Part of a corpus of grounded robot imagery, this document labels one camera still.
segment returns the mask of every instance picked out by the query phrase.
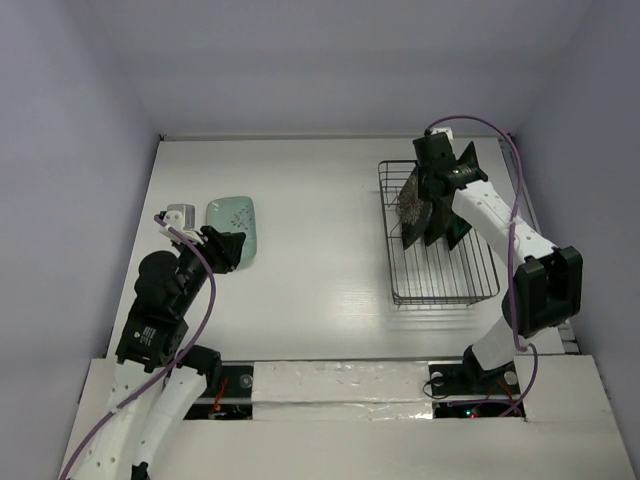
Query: metal wire rack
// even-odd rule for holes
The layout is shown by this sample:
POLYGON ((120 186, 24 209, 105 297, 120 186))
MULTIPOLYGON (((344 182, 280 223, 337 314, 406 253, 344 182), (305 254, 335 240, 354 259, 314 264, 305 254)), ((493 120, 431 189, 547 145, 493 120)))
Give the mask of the metal wire rack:
POLYGON ((420 239, 403 249, 396 207, 414 167, 415 161, 407 160, 386 160, 378 165, 393 302, 471 305, 497 295, 500 285, 491 248, 474 229, 451 251, 444 238, 429 247, 420 239))

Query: teal plate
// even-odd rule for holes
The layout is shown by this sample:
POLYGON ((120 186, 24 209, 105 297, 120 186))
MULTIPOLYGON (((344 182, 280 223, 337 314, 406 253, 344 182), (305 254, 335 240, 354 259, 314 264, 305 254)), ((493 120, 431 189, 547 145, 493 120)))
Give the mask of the teal plate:
POLYGON ((251 198, 226 197, 209 203, 207 205, 207 225, 211 225, 219 232, 244 232, 247 235, 242 247, 240 268, 247 266, 247 262, 256 256, 258 238, 255 208, 251 198))

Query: rack wire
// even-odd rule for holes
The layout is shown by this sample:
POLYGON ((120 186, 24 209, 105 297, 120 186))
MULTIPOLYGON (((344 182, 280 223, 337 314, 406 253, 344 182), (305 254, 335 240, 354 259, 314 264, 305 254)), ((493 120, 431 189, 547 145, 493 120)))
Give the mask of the rack wire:
POLYGON ((500 284, 493 253, 475 229, 451 251, 444 238, 429 247, 419 239, 404 250, 398 195, 414 167, 415 161, 408 160, 386 160, 378 165, 393 302, 472 305, 494 297, 500 284))

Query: black wire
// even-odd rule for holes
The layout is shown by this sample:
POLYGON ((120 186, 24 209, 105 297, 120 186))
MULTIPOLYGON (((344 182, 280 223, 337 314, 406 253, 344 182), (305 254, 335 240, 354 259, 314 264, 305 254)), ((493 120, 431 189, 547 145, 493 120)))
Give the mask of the black wire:
POLYGON ((427 382, 425 382, 425 384, 422 386, 422 393, 424 393, 431 400, 444 400, 446 398, 449 398, 449 395, 444 395, 443 397, 434 397, 430 393, 427 393, 427 387, 430 385, 431 385, 431 380, 428 380, 427 382))

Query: gray wall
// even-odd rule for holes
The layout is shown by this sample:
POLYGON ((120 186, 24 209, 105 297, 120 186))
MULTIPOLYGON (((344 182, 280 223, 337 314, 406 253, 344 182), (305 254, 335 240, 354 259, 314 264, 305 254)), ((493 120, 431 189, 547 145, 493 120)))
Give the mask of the gray wall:
POLYGON ((93 3, 155 126, 189 134, 511 129, 590 1, 93 3))
POLYGON ((158 138, 85 3, 1 3, 0 477, 47 480, 106 345, 158 138))
POLYGON ((518 131, 546 236, 584 256, 573 321, 640 473, 640 2, 594 5, 518 131))

